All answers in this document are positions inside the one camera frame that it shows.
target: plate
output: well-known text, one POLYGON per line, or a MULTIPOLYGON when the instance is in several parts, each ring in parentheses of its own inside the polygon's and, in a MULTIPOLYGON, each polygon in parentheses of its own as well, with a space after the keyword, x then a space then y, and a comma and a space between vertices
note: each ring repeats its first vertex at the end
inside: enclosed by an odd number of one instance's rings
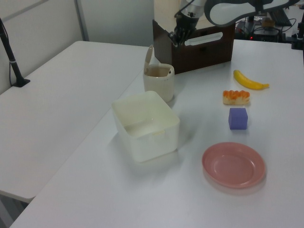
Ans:
POLYGON ((209 147, 203 154, 202 164, 215 182, 230 188, 258 184, 266 172, 258 152, 236 142, 221 142, 209 147))

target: purple cube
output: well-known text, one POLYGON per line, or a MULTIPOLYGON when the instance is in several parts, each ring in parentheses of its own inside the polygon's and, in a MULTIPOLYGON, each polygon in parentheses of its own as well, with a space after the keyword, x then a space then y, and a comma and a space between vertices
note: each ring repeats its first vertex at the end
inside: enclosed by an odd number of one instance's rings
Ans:
POLYGON ((245 108, 230 108, 229 127, 231 130, 247 129, 248 115, 245 108))

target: yellow banana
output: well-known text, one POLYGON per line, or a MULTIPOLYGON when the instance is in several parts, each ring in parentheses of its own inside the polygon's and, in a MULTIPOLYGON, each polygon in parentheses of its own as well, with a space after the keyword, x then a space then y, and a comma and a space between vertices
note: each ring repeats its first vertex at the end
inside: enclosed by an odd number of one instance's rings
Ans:
POLYGON ((239 70, 233 71, 233 76, 242 86, 245 86, 249 89, 265 89, 269 87, 269 84, 262 84, 255 82, 245 77, 239 70))

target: wooden box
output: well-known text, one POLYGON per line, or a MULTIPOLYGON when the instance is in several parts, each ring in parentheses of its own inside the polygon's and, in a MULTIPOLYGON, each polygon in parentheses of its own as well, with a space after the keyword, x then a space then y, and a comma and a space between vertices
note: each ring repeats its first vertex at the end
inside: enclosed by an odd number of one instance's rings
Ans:
POLYGON ((209 67, 231 61, 235 24, 219 28, 209 27, 195 31, 191 38, 222 33, 219 40, 193 46, 176 48, 168 37, 168 32, 153 20, 154 55, 161 62, 170 64, 175 74, 209 67))

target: white plastic container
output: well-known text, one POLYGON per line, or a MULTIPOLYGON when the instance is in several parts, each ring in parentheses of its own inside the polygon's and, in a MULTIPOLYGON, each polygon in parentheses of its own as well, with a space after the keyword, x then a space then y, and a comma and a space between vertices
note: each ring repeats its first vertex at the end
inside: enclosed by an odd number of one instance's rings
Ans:
POLYGON ((112 110, 120 138, 135 161, 177 149, 180 119, 156 92, 114 101, 112 110))

